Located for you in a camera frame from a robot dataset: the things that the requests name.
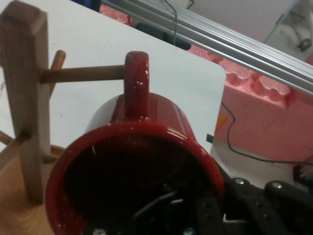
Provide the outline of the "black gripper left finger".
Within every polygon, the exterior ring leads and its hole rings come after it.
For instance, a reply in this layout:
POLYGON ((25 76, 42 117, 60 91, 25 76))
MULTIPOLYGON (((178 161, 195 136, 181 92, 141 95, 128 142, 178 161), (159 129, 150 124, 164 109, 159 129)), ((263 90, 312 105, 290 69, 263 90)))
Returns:
POLYGON ((161 235, 165 231, 165 214, 175 200, 179 201, 178 204, 183 202, 177 190, 160 195, 141 207, 132 216, 132 234, 161 235))

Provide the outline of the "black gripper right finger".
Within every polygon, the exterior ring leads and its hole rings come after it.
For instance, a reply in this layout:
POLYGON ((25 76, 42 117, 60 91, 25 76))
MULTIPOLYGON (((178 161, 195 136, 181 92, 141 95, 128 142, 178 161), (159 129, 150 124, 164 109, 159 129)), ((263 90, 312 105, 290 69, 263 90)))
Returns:
POLYGON ((242 178, 226 182, 224 207, 215 197, 196 203, 199 235, 311 235, 313 197, 283 181, 270 181, 264 189, 242 178))

